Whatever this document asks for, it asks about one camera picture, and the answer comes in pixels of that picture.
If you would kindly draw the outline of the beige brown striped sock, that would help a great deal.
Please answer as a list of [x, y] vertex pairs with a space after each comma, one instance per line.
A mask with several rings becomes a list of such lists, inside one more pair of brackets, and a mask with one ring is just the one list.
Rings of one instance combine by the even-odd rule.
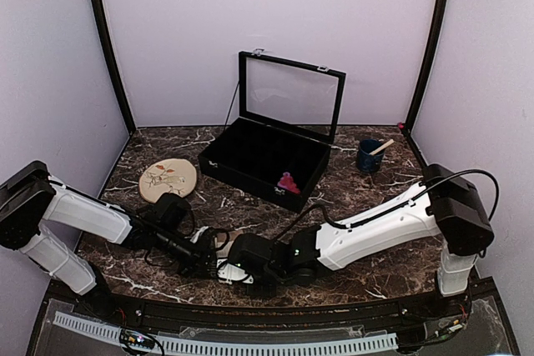
[[226, 248], [230, 247], [233, 241], [241, 234], [244, 233], [243, 229], [238, 229], [234, 231], [224, 231], [216, 235], [215, 247], [216, 248]]

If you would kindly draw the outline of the maroon purple striped sock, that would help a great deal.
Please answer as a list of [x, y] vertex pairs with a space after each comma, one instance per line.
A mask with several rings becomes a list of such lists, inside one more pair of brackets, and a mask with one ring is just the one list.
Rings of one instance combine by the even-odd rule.
[[278, 188], [286, 189], [290, 191], [291, 193], [295, 194], [301, 194], [300, 189], [298, 188], [296, 182], [294, 181], [294, 178], [291, 176], [289, 172], [282, 173], [282, 176], [277, 183]]

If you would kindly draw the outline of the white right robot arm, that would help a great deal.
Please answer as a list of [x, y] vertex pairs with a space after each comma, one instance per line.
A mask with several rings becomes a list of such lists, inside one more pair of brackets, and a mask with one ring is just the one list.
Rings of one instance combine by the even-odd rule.
[[442, 318], [467, 290], [471, 269], [495, 238], [495, 212], [485, 209], [469, 174], [491, 176], [478, 168], [453, 173], [433, 163], [424, 168], [422, 181], [388, 202], [339, 221], [326, 218], [289, 243], [241, 234], [219, 262], [217, 277], [227, 283], [309, 285], [371, 254], [442, 235], [437, 290], [426, 298], [426, 311]]

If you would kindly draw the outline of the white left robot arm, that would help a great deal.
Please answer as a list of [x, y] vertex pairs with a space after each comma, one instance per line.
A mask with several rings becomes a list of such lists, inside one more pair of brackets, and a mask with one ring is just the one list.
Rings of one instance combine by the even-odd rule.
[[98, 268], [75, 254], [44, 221], [131, 250], [156, 248], [177, 261], [178, 273], [184, 277], [213, 278], [217, 274], [211, 233], [202, 232], [192, 242], [178, 232], [179, 222], [189, 210], [173, 193], [132, 212], [70, 188], [38, 160], [12, 176], [1, 177], [1, 248], [27, 256], [64, 282], [100, 319], [110, 319], [118, 312], [117, 299], [106, 292], [108, 285]]

